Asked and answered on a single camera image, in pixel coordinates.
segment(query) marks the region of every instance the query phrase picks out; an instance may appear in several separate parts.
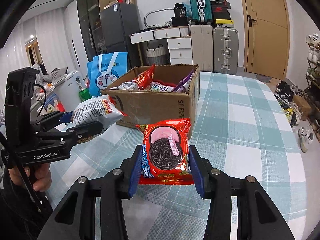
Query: green soda can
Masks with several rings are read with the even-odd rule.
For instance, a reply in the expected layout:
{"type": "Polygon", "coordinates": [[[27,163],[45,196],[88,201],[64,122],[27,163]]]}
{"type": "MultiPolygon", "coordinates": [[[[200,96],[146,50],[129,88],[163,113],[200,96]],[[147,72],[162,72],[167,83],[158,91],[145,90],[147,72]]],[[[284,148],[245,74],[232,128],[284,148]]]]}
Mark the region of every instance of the green soda can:
{"type": "Polygon", "coordinates": [[[88,88],[82,88],[79,92],[79,97],[81,99],[81,102],[84,102],[90,98],[92,98],[92,96],[89,93],[89,89],[88,88]]]}

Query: suitcase handle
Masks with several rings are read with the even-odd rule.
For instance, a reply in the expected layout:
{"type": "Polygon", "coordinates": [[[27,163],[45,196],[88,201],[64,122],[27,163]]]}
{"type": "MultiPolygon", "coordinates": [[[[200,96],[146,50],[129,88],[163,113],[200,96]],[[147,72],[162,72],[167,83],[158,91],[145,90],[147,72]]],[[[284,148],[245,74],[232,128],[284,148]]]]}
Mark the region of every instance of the suitcase handle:
{"type": "Polygon", "coordinates": [[[205,7],[205,0],[199,0],[202,5],[199,4],[200,7],[205,7]]]}
{"type": "Polygon", "coordinates": [[[229,56],[227,56],[227,58],[231,58],[231,49],[227,47],[227,50],[229,50],[229,56]]]}

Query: human hand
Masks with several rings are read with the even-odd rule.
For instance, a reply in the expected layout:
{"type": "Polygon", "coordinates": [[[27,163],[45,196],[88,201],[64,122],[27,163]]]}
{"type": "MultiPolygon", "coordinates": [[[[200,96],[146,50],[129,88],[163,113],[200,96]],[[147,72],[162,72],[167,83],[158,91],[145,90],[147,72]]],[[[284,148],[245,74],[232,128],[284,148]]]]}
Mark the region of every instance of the human hand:
{"type": "MultiPolygon", "coordinates": [[[[50,163],[41,164],[35,169],[36,182],[33,184],[34,191],[44,192],[51,186],[51,172],[49,171],[50,163]]],[[[30,168],[25,167],[27,176],[30,176],[30,168]]],[[[17,186],[22,186],[23,180],[18,168],[15,166],[13,169],[9,169],[9,174],[12,182],[17,186]]]]}

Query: blue tote bag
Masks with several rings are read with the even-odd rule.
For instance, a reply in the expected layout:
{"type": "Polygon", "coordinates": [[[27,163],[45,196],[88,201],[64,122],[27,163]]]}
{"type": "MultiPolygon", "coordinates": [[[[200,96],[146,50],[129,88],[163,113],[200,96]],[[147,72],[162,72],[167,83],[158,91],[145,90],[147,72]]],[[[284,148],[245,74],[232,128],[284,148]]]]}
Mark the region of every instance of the blue tote bag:
{"type": "Polygon", "coordinates": [[[127,72],[127,57],[127,52],[114,52],[95,56],[92,62],[87,63],[92,96],[101,96],[101,90],[127,72]]]}

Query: plaid tablecloth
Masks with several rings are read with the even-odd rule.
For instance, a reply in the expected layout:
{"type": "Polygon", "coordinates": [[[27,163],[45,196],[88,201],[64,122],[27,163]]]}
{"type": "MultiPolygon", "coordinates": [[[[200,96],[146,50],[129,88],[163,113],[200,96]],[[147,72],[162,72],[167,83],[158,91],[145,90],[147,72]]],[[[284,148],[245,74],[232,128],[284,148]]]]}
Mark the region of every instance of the plaid tablecloth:
{"type": "MultiPolygon", "coordinates": [[[[47,195],[55,207],[79,176],[104,176],[129,158],[143,134],[113,125],[88,143],[73,147],[68,160],[52,163],[47,195]]],[[[197,119],[189,144],[213,167],[233,177],[253,175],[301,239],[306,213],[305,172],[294,133],[270,89],[241,76],[200,73],[197,119]]],[[[99,232],[99,200],[96,236],[99,232]]],[[[210,201],[194,185],[140,185],[123,200],[129,239],[203,239],[210,201]]],[[[237,234],[237,201],[232,199],[231,239],[237,234]]]]}

